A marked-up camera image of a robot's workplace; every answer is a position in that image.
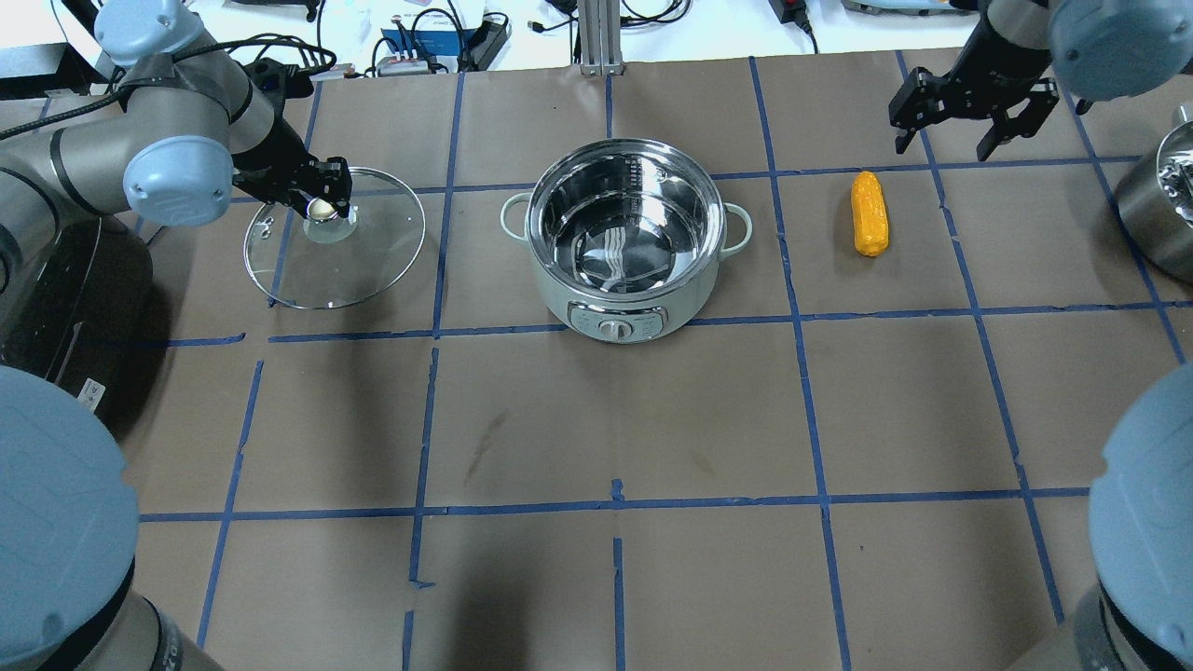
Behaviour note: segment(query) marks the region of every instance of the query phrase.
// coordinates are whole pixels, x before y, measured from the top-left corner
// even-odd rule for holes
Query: label sticker
[[[99,405],[100,399],[104,398],[104,392],[106,390],[107,387],[88,377],[87,382],[82,386],[82,390],[79,392],[79,402],[91,412],[95,412],[95,407]]]

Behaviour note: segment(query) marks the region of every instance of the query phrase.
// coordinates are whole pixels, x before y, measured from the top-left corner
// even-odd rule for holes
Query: black machine
[[[890,103],[898,153],[916,133],[948,118],[989,119],[977,147],[984,161],[1015,137],[1032,137],[1061,101],[1061,84],[1095,100],[1138,96],[1168,81],[1193,59],[1191,6],[1185,0],[950,0],[981,19],[953,68],[917,67]],[[1049,66],[1056,79],[1044,76]]]

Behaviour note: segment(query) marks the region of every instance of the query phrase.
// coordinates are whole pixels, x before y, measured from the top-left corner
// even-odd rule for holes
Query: pot control panel
[[[582,303],[568,304],[568,325],[606,343],[641,343],[657,338],[667,325],[667,309],[611,310]]]

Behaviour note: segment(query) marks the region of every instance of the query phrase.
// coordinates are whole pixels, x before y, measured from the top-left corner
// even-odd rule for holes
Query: stainless steel bowl
[[[614,302],[682,287],[725,239],[712,179],[653,140],[606,140],[563,158],[536,185],[528,221],[531,250],[552,277]]]

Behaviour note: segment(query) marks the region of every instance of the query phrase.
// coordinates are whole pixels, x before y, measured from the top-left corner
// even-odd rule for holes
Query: cable
[[[808,39],[812,42],[812,54],[820,54],[820,44],[816,42],[816,32],[812,30],[812,21],[808,18],[808,4],[805,2],[803,7],[796,10],[792,23],[796,27],[804,31]]]
[[[622,6],[625,11],[630,13],[629,17],[622,17],[622,27],[641,27],[650,24],[673,24],[687,16],[687,12],[692,8],[692,0],[672,0],[667,5],[667,8],[654,16],[644,16],[635,12],[630,7],[628,0],[622,0]],[[674,17],[668,17],[672,12],[679,11]]]
[[[410,37],[415,41],[414,44],[415,51],[420,49],[418,44],[419,20],[421,20],[422,17],[426,17],[427,14],[443,14],[447,17],[449,21],[451,21],[451,25],[456,29],[456,38],[459,41],[459,55],[456,57],[456,60],[463,62],[464,53],[468,50],[468,47],[464,44],[464,29],[462,29],[459,23],[456,21],[456,17],[449,14],[447,12],[440,10],[439,7],[429,7],[427,10],[422,10],[421,12],[419,12],[419,16],[414,17],[414,23],[410,24]]]
[[[406,30],[406,25],[402,24],[402,19],[396,19],[394,25],[397,26],[397,32],[402,36],[402,53],[409,53],[416,56],[418,48],[414,45],[414,35]]]
[[[261,39],[251,37],[248,39],[236,39],[233,42],[217,42],[215,44],[209,44],[206,47],[192,47],[190,49],[183,49],[181,51],[174,54],[174,62],[180,63],[187,59],[202,56],[204,54],[210,54],[212,51],[220,51],[222,49],[227,49],[229,53],[231,53],[243,47],[266,47],[266,45],[291,47],[295,49],[308,51],[313,56],[314,55],[322,56],[322,61],[320,62],[320,64],[311,68],[307,74],[319,74],[335,67],[336,62],[335,51],[332,51],[330,49],[326,49],[323,47],[316,47],[314,44],[309,44],[297,37],[295,37],[293,39],[277,39],[277,38]]]
[[[276,33],[264,33],[264,35],[268,36]],[[315,67],[310,72],[310,74],[327,72],[335,66],[336,56],[334,51],[332,51],[330,49],[324,49],[322,47],[308,44],[292,35],[282,36],[282,38],[273,37],[270,39],[265,39],[262,37],[251,37],[248,39],[237,39],[234,42],[217,42],[215,44],[209,44],[206,47],[193,47],[191,49],[183,49],[181,51],[174,54],[174,62],[180,63],[187,59],[193,59],[196,56],[211,54],[212,51],[220,51],[223,49],[228,49],[228,51],[230,53],[242,47],[277,47],[277,45],[291,47],[295,49],[299,49],[301,51],[309,51],[311,56],[315,55],[322,56],[322,62],[317,67]],[[109,86],[110,87],[115,86],[119,79],[123,79],[123,76],[124,76],[123,72],[119,75],[116,75],[113,72],[112,81],[109,82]],[[29,133],[30,130],[47,127],[52,123],[58,123],[62,121],[73,119],[75,117],[81,117],[84,115],[89,115],[91,112],[101,110],[113,103],[122,100],[126,96],[126,93],[128,92],[116,91],[115,93],[105,96],[104,98],[100,98],[99,100],[95,100],[93,103],[88,103],[81,107],[68,110],[66,112],[61,112],[50,117],[45,117],[42,119],[32,121],[21,125],[10,128],[8,130],[0,131],[0,140],[7,140],[10,137],[20,135],[23,133]]]
[[[323,47],[323,7],[327,6],[327,0],[320,0],[319,10],[315,10],[315,45],[319,48]]]
[[[456,35],[464,41],[464,19],[459,18],[459,12],[456,11],[456,4],[452,0],[447,0],[447,7],[451,8],[451,14],[456,17]],[[466,44],[462,44],[459,49],[459,57],[456,60],[456,72],[464,69],[462,66],[468,66],[468,72],[475,70],[476,67],[472,63],[472,50],[468,48]]]
[[[799,26],[799,30],[808,35],[808,39],[812,41],[812,54],[820,54],[820,44],[816,43],[816,33],[812,31],[812,24],[806,24],[805,26]]]
[[[561,29],[561,27],[563,27],[565,25],[571,25],[574,23],[576,23],[576,18],[575,17],[569,18],[565,21],[557,23],[555,25],[543,25],[539,21],[526,21],[526,27],[533,30],[534,32],[551,32],[552,30]]]
[[[61,112],[61,113],[54,115],[51,117],[45,117],[45,118],[42,118],[42,119],[31,121],[31,122],[29,122],[26,124],[21,124],[21,125],[17,125],[17,127],[10,128],[8,130],[0,131],[0,140],[7,140],[7,138],[10,138],[10,137],[12,137],[14,135],[20,135],[21,133],[29,133],[30,130],[35,130],[35,129],[38,129],[38,128],[42,128],[42,127],[45,127],[45,125],[50,125],[51,123],[58,123],[60,121],[67,121],[67,119],[73,119],[75,117],[81,117],[84,115],[89,115],[91,112],[94,112],[95,110],[101,110],[101,109],[111,105],[112,103],[116,103],[117,100],[119,100],[123,97],[124,96],[122,93],[112,93],[111,96],[106,96],[104,98],[100,98],[99,100],[95,100],[94,103],[88,103],[88,104],[86,104],[86,105],[84,105],[81,107],[76,107],[74,110],[68,110],[66,112]]]

